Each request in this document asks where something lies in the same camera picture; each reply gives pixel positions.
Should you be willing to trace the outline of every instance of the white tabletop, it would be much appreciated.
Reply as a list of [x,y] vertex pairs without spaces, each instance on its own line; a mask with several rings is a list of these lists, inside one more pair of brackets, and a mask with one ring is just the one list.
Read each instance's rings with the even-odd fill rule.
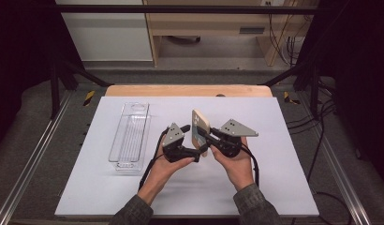
[[[111,216],[137,193],[140,176],[118,173],[108,161],[126,102],[150,103],[152,118],[143,170],[153,157],[161,131],[173,122],[180,127],[190,125],[192,110],[199,109],[213,128],[232,118],[259,133],[247,141],[258,161],[260,189],[281,216],[318,215],[275,97],[103,97],[55,215]],[[193,148],[191,131],[185,134],[184,146]],[[235,217],[235,193],[209,150],[208,157],[171,177],[152,204],[154,217]]]

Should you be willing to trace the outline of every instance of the transparent tray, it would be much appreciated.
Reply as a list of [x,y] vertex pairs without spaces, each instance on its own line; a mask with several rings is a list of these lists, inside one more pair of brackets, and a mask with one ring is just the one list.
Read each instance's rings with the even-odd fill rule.
[[150,122],[148,103],[124,105],[109,158],[116,171],[141,173]]

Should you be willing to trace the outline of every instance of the sleeve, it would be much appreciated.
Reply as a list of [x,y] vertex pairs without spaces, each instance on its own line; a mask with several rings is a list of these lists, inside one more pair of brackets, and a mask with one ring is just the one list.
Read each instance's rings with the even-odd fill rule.
[[138,195],[131,198],[128,203],[111,219],[110,225],[142,225],[148,224],[154,210]]
[[265,200],[256,184],[249,185],[233,196],[240,216],[240,223],[247,224],[282,224],[273,205]]

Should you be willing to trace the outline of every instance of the aluminum rail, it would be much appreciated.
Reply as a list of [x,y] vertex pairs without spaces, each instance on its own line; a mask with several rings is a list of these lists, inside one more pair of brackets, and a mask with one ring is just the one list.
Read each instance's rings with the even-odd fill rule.
[[[302,101],[306,112],[311,116],[311,118],[313,118],[309,110],[309,100],[307,94],[298,92],[298,96],[299,99]],[[318,139],[320,137],[321,130],[321,124],[315,126],[315,133],[317,134]],[[349,212],[355,220],[355,223],[357,225],[370,225],[370,219],[367,216],[367,213],[365,212],[364,207],[362,206],[362,203],[359,200],[355,189],[353,188],[352,184],[350,184],[350,181],[347,178],[347,174],[344,171],[344,168],[341,166],[341,163],[338,161],[338,158],[332,150],[332,146],[330,145],[330,142],[325,136],[325,134],[323,134],[323,141],[321,147],[324,157],[326,158],[330,170],[332,171],[332,175],[335,179],[335,182],[337,183],[341,194],[344,197],[347,207],[349,208]]]
[[210,14],[293,14],[317,15],[333,12],[321,7],[244,7],[244,6],[177,6],[177,5],[36,5],[34,10],[65,13],[210,13]]
[[37,169],[37,165],[39,164],[44,152],[46,151],[52,139],[52,135],[57,129],[58,124],[60,123],[66,111],[67,105],[72,97],[72,94],[72,91],[66,91],[62,99],[62,107],[60,109],[60,112],[47,125],[46,130],[44,131],[39,142],[37,143],[37,146],[34,152],[32,153],[31,157],[29,158],[28,162],[26,163],[25,167],[23,168],[23,171],[19,176],[16,184],[14,185],[10,194],[7,196],[7,199],[0,208],[0,225],[6,225],[9,223],[11,216],[13,215],[23,193],[28,187],[28,184],[32,179],[32,176],[34,175],[35,170]]

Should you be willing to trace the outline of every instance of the triangular metal plate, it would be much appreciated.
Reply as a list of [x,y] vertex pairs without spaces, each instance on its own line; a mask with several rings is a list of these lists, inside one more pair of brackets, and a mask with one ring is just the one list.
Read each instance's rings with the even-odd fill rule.
[[184,133],[180,128],[175,124],[172,123],[169,127],[169,131],[166,134],[165,141],[163,141],[163,146],[167,146],[171,143],[175,143],[178,140],[182,139],[184,137]]
[[219,131],[228,134],[231,137],[257,137],[258,133],[234,119],[229,119]]

